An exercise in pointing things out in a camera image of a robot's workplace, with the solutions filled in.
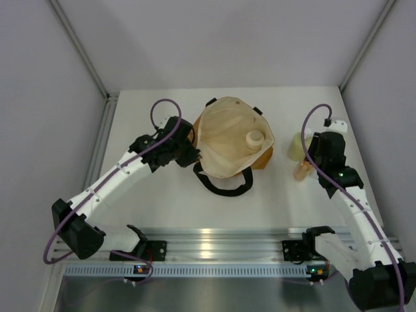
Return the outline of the orange bottle pink cap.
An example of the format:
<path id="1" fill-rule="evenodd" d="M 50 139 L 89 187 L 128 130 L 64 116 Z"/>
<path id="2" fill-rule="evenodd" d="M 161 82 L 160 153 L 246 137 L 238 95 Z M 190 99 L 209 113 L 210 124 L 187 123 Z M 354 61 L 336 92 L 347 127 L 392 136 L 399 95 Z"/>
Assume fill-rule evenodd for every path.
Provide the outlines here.
<path id="1" fill-rule="evenodd" d="M 293 172 L 294 180 L 303 181 L 314 169 L 308 160 L 300 161 Z"/>

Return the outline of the green pump bottle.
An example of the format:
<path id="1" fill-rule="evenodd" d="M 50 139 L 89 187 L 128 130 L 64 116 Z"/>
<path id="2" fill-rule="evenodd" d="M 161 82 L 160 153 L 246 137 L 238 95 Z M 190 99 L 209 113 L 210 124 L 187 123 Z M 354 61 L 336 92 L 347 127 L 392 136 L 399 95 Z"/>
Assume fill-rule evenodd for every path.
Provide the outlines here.
<path id="1" fill-rule="evenodd" d="M 312 138 L 313 138 L 312 130 L 310 130 L 310 128 L 305 129 L 304 138 L 305 138 L 305 146 L 306 146 L 306 149 L 308 150 L 310 147 Z M 301 132 L 297 132 L 294 134 L 291 140 L 287 155 L 290 158 L 290 160 L 296 161 L 296 162 L 300 162 L 305 158 L 305 153 L 304 153 L 303 145 L 302 145 L 302 133 Z"/>

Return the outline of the tan canvas tote bag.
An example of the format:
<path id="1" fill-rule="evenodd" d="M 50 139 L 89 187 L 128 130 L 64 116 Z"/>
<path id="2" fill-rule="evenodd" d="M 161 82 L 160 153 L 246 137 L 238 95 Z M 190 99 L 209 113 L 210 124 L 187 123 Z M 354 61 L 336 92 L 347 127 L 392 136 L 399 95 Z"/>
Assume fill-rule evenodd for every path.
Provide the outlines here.
<path id="1" fill-rule="evenodd" d="M 237 97 L 212 99 L 194 129 L 194 146 L 200 150 L 200 159 L 193 172 L 207 190 L 218 196 L 232 198 L 247 193 L 253 187 L 253 171 L 265 169 L 274 152 L 274 134 L 263 112 Z M 265 137 L 257 153 L 246 144 L 246 134 L 252 130 L 259 130 Z M 234 189 L 218 188 L 210 180 L 238 175 L 243 176 L 244 183 Z"/>

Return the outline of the beige round bottle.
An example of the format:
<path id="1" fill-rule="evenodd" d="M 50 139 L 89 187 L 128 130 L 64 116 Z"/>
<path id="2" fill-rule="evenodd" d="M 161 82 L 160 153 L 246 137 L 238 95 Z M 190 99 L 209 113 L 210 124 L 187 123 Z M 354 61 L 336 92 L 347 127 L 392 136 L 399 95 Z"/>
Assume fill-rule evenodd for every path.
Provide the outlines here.
<path id="1" fill-rule="evenodd" d="M 247 147 L 254 153 L 261 150 L 264 140 L 265 137 L 259 130 L 252 130 L 246 134 Z"/>

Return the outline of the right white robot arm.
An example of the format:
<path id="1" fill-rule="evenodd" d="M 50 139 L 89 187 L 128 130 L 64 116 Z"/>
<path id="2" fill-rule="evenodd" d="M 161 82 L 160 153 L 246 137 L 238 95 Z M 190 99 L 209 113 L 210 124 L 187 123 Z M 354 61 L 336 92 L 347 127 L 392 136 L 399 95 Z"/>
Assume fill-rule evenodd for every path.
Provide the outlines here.
<path id="1" fill-rule="evenodd" d="M 319 226 L 303 233 L 302 249 L 335 267 L 358 309 L 403 311 L 415 290 L 415 263 L 403 259 L 378 223 L 359 174 L 346 165 L 345 146 L 340 133 L 315 133 L 305 159 L 316 169 L 319 185 L 338 208 L 356 247 L 348 247 L 331 227 Z"/>

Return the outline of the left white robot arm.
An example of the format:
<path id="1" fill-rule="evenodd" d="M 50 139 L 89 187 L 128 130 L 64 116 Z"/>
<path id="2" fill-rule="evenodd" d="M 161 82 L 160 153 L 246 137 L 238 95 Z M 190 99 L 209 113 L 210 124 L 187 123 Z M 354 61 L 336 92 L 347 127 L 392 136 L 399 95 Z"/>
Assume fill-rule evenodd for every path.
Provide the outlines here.
<path id="1" fill-rule="evenodd" d="M 128 224 L 112 230 L 99 224 L 99 217 L 140 180 L 160 167 L 176 162 L 186 168 L 196 162 L 199 150 L 193 145 L 193 125 L 173 116 L 154 135 L 138 137 L 122 158 L 93 185 L 68 201 L 58 199 L 51 207 L 54 234 L 59 236 L 79 259 L 98 251 L 118 252 L 112 260 L 143 258 L 147 239 L 137 227 Z"/>

